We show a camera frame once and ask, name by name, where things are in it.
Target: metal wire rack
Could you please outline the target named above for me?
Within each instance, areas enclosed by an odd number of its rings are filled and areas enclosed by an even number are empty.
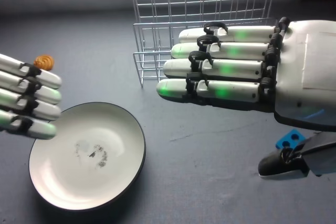
[[[133,54],[141,86],[144,79],[165,78],[163,64],[171,58],[182,30],[219,20],[226,25],[274,25],[272,0],[133,0],[133,25],[138,52]]]

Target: blue object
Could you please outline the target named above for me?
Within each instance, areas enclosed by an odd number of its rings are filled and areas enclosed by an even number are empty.
[[[283,136],[277,143],[275,144],[277,149],[282,149],[285,146],[289,146],[290,148],[295,148],[300,142],[305,140],[306,138],[297,130],[290,131],[287,135]]]

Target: small brown bread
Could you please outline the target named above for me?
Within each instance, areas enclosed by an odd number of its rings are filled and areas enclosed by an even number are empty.
[[[54,63],[54,59],[50,55],[40,55],[34,60],[36,67],[47,71],[53,69]]]

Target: robotic hand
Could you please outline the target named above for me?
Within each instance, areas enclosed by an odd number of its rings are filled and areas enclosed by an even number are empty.
[[[34,65],[0,54],[0,130],[40,139],[56,134],[61,79]]]
[[[182,31],[179,39],[173,59],[163,66],[168,79],[157,85],[164,99],[271,112],[283,124],[336,131],[336,22],[290,22],[285,17],[275,27],[209,22]],[[321,147],[312,138],[306,142],[318,153],[333,146],[328,142]],[[289,156],[291,162],[284,159]],[[260,162],[259,173],[295,170],[306,176],[309,168],[302,156],[301,150],[289,148],[272,153]]]

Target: white plate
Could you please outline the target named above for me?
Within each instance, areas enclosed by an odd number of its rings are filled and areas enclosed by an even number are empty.
[[[72,107],[53,122],[57,135],[36,140],[29,172],[40,195],[56,207],[84,210],[123,193],[145,159],[145,138],[127,110],[93,102]]]

